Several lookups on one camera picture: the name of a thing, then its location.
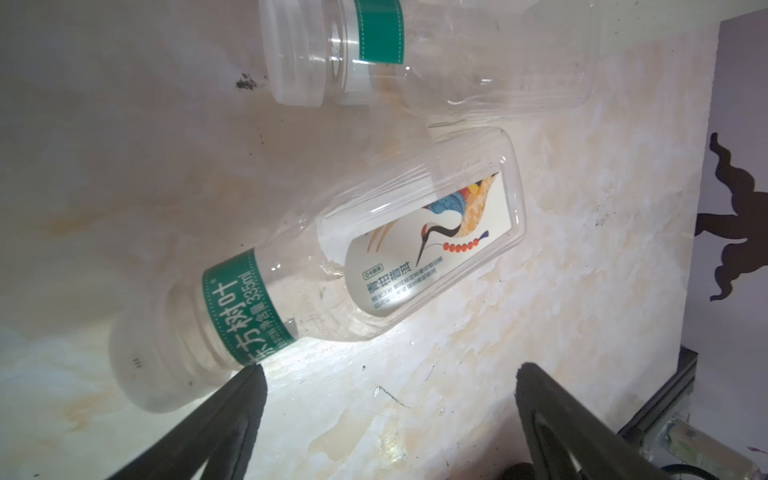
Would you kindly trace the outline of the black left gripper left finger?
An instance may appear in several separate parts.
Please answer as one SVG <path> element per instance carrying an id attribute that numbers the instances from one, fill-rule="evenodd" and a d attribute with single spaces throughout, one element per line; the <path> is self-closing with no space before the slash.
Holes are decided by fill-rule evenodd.
<path id="1" fill-rule="evenodd" d="M 260 365 L 248 366 L 114 479 L 242 479 L 267 401 Z"/>

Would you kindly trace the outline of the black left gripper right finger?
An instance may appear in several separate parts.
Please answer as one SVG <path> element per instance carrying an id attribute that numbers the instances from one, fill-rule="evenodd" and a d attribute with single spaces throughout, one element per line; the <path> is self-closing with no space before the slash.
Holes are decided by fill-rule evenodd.
<path id="1" fill-rule="evenodd" d="M 515 399 L 537 479 L 666 477 L 537 364 L 518 370 Z"/>

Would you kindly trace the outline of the clear bottle white label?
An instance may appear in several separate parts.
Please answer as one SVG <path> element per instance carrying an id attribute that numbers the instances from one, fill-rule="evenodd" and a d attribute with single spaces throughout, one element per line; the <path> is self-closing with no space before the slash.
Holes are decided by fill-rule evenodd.
<path id="1" fill-rule="evenodd" d="M 525 233 L 509 135 L 454 132 L 125 314 L 110 336 L 114 377 L 136 406 L 177 410 L 300 339 L 383 335 Z"/>

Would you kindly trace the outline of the clear bottle green band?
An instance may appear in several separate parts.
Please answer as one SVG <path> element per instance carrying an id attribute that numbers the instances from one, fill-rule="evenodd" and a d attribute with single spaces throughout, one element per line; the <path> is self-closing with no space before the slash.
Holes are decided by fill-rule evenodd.
<path id="1" fill-rule="evenodd" d="M 274 99 L 392 103 L 436 124 L 539 114 L 591 94 L 595 1 L 263 1 Z"/>

